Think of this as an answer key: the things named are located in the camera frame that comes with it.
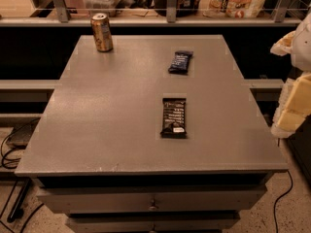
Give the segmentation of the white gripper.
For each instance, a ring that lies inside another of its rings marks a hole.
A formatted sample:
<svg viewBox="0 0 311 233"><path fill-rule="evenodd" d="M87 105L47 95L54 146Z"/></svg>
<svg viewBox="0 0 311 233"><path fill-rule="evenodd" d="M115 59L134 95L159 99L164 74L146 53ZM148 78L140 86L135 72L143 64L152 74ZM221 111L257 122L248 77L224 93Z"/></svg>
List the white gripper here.
<svg viewBox="0 0 311 233"><path fill-rule="evenodd" d="M291 52L292 65L311 71L311 14L294 31L276 42L270 52L284 56ZM277 138L289 138L311 115L311 73L303 73L296 80L287 78L279 97L271 133Z"/></svg>

